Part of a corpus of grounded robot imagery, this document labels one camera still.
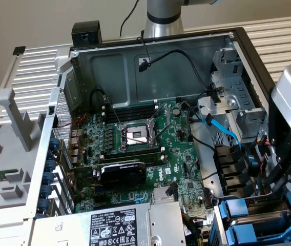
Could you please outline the CPU socket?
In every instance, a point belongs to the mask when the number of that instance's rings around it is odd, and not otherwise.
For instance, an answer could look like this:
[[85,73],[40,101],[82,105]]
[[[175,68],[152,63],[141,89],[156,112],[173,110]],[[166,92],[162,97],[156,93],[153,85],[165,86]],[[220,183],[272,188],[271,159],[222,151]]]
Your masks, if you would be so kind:
[[118,127],[118,134],[120,151],[135,146],[149,149],[159,146],[154,119],[126,122]]

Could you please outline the white label tag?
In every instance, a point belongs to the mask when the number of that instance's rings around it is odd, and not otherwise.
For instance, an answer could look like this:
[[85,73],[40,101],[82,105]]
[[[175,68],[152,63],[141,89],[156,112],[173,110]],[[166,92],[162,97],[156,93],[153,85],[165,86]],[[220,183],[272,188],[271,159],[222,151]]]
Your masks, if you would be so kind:
[[214,209],[210,208],[206,210],[205,214],[205,220],[203,221],[204,226],[210,226],[212,224],[212,221],[214,219]]

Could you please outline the silver power supply unit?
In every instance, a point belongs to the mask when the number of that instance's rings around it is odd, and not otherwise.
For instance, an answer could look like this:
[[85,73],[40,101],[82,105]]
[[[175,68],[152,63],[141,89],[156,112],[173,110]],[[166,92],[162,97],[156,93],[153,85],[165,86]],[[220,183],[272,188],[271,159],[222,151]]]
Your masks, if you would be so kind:
[[31,246],[186,246],[186,239],[179,203],[143,203],[38,219]]

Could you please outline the empty blue disk carrier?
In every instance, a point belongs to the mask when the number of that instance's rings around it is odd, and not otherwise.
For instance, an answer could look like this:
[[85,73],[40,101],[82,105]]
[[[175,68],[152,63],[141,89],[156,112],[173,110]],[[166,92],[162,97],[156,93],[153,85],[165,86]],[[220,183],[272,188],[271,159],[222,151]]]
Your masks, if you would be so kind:
[[256,236],[252,224],[229,227],[226,231],[228,246],[260,246],[291,242],[291,226],[283,233]]

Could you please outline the silver optical drive bay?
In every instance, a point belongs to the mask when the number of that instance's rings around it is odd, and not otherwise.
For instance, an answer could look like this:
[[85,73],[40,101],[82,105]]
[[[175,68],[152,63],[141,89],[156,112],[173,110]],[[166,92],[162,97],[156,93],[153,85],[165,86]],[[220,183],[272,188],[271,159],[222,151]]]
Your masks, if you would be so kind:
[[222,90],[214,96],[202,97],[198,100],[200,115],[212,117],[225,128],[232,131],[238,140],[245,144],[258,137],[261,126],[267,119],[266,110],[255,105],[247,87],[247,73],[236,50],[221,49],[214,53],[213,64],[216,71],[211,73],[213,88]]

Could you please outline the black graphics card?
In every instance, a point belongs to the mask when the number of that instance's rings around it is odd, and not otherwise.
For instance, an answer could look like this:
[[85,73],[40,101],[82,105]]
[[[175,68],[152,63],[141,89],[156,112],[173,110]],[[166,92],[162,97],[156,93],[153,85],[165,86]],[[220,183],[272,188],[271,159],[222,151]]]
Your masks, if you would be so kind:
[[77,186],[100,187],[104,189],[136,188],[145,184],[146,164],[140,161],[113,162],[103,166],[74,168],[73,180]]

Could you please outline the green Dell motherboard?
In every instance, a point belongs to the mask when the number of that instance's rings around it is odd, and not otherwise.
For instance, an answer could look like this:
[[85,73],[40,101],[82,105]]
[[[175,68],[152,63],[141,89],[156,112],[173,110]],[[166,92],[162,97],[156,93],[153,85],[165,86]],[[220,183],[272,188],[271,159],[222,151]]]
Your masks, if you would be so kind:
[[[120,151],[118,127],[120,124],[108,124],[100,113],[79,117],[74,126],[71,139],[72,169],[68,180],[75,193],[75,212],[113,208],[132,204],[152,203],[154,188],[169,187],[166,193],[174,196],[184,216],[203,224],[206,210],[211,208],[212,196],[205,190],[207,175],[200,172],[200,159],[196,152],[196,142],[189,135],[188,123],[192,114],[187,111],[186,103],[166,102],[170,110],[171,125],[159,137],[159,146],[152,149],[131,147],[129,151]],[[155,110],[165,103],[153,104]],[[175,117],[173,108],[179,108],[181,114]],[[164,109],[155,116],[157,132],[167,124]],[[103,166],[103,160],[129,158],[136,156],[161,156],[162,166],[147,167],[145,184],[136,188],[104,189],[100,187],[77,186],[72,170],[79,167]]]

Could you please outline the grey plastic parts rack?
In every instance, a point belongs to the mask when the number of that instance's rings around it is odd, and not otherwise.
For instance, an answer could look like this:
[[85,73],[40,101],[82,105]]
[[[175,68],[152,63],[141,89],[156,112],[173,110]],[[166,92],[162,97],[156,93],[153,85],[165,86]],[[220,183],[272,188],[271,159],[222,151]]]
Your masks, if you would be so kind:
[[9,123],[0,124],[0,171],[18,169],[0,181],[0,209],[24,206],[27,202],[45,114],[32,120],[20,111],[13,89],[0,90],[0,106],[8,114]]

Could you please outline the metal socket cover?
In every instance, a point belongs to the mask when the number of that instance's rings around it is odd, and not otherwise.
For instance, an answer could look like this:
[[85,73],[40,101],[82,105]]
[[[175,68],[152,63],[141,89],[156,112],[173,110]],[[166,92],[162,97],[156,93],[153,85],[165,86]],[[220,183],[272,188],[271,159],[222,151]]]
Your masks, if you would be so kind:
[[149,118],[146,120],[146,126],[147,128],[149,129],[149,132],[150,132],[150,129],[154,130],[154,118],[156,115],[158,115],[162,109],[164,109],[165,111],[165,115],[166,115],[166,121],[167,121],[167,125],[164,126],[164,128],[162,130],[159,131],[159,133],[156,135],[156,137],[160,136],[171,124],[171,115],[170,115],[170,110],[169,110],[169,107],[167,106],[167,103],[161,105],[156,111],[155,113]]

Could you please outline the black plastic bracket box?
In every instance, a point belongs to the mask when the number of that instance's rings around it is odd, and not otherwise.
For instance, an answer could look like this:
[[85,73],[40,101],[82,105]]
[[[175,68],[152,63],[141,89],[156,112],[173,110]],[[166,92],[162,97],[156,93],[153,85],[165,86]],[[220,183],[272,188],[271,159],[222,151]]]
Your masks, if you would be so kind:
[[71,36],[74,47],[88,47],[102,44],[100,22],[93,20],[75,23],[71,31]]

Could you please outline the open metal PC case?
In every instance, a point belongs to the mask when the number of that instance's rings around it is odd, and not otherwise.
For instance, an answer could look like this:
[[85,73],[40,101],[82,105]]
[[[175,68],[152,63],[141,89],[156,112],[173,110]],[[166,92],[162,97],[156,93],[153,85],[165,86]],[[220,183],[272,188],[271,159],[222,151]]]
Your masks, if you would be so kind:
[[[211,114],[202,117],[198,108],[198,100],[202,97],[214,96],[214,101],[219,101],[215,93],[222,88],[213,88],[210,85],[211,73],[216,71],[213,57],[216,51],[227,48],[237,51],[247,73],[246,87],[255,105],[263,107],[267,113],[267,119],[261,126],[258,137],[252,142],[241,143],[235,133],[225,128]],[[249,197],[273,194],[273,184],[267,181],[275,166],[275,150],[269,142],[268,113],[270,91],[278,80],[272,80],[254,46],[241,29],[152,39],[141,36],[119,43],[72,47],[68,66],[60,72],[59,85],[52,92],[42,131],[45,150],[38,158],[42,167],[40,175],[36,177],[39,188],[27,245],[31,246],[36,220],[77,213],[75,193],[68,180],[68,172],[73,167],[71,133],[79,117],[100,113],[105,109],[106,95],[114,107],[168,101],[186,103],[187,111],[192,114],[188,123],[189,135],[196,142],[200,172],[208,176],[204,187],[212,196],[211,208],[215,213],[212,224],[204,226],[201,222],[184,216],[180,207],[186,246],[228,246],[225,234],[228,228],[223,225],[218,206],[220,198],[226,196],[223,194],[215,167],[215,146],[238,146],[255,189]],[[53,171],[50,206],[45,214],[39,214],[37,202],[52,137],[60,141],[55,154],[57,166]],[[291,166],[289,125],[284,146],[286,174]],[[282,186],[281,193],[274,195],[285,195],[291,203],[291,183],[287,181]]]

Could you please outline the thin metal locking lever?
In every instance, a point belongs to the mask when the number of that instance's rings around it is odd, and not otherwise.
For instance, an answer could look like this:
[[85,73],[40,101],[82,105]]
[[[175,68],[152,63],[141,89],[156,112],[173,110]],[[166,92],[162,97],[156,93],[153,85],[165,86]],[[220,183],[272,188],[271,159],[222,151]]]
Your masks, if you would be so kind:
[[147,128],[146,120],[141,122],[129,122],[121,126],[121,143],[125,142],[125,146],[133,145],[148,145],[149,148],[156,145],[156,140],[160,136],[156,137],[159,133],[156,130],[155,119],[154,119],[154,130]]
[[112,103],[110,102],[109,98],[106,95],[104,95],[104,99],[105,99],[105,102],[110,105],[114,115],[116,116],[117,121],[119,122],[120,126],[122,126],[121,121],[120,121],[120,119],[119,119],[119,117],[118,117],[118,115],[117,115]]

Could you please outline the silver finned heatsink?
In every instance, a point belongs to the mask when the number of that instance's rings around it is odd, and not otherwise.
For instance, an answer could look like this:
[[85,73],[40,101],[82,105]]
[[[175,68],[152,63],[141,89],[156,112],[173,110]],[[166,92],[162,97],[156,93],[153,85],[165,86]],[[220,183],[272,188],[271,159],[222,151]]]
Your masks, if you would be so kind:
[[174,202],[174,196],[173,195],[170,196],[166,193],[168,188],[169,187],[154,188],[152,203],[160,204],[160,203]]

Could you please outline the black RAM slot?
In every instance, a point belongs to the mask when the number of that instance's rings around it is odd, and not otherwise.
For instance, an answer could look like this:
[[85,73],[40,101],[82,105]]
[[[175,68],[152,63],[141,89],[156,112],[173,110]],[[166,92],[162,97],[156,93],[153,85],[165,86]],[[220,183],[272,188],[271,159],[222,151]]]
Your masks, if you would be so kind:
[[147,167],[162,166],[165,164],[164,160],[160,159],[161,156],[136,156],[129,158],[116,158],[103,160],[102,163],[128,163],[128,162],[142,162],[145,163]]
[[[154,113],[155,112],[155,106],[153,104],[150,105],[138,105],[138,106],[131,106],[131,107],[114,107],[117,115],[119,118],[124,118],[129,115],[133,115],[136,113],[137,115],[139,114],[149,114],[149,113]],[[105,109],[101,110],[100,116],[105,116],[105,117],[116,117],[110,107],[109,104],[105,104]]]
[[[137,115],[136,113],[134,113],[133,115],[129,115],[127,117],[124,118],[119,118],[121,122],[126,122],[126,121],[135,121],[135,120],[141,120],[141,119],[147,119],[150,118],[154,113],[149,113],[149,114],[139,114]],[[113,124],[113,123],[117,123],[117,119],[116,117],[104,117],[105,118],[105,122],[108,124]]]

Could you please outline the blue expansion card retainer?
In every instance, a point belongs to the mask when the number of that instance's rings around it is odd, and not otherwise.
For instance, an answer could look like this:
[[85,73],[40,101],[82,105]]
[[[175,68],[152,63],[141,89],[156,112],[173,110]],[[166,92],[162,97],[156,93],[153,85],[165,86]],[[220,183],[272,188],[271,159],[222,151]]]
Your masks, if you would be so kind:
[[49,196],[52,193],[51,184],[54,181],[53,171],[57,166],[55,161],[55,154],[59,149],[59,145],[60,141],[57,138],[50,138],[39,191],[39,199],[37,202],[37,213],[39,214],[45,214],[50,206]]

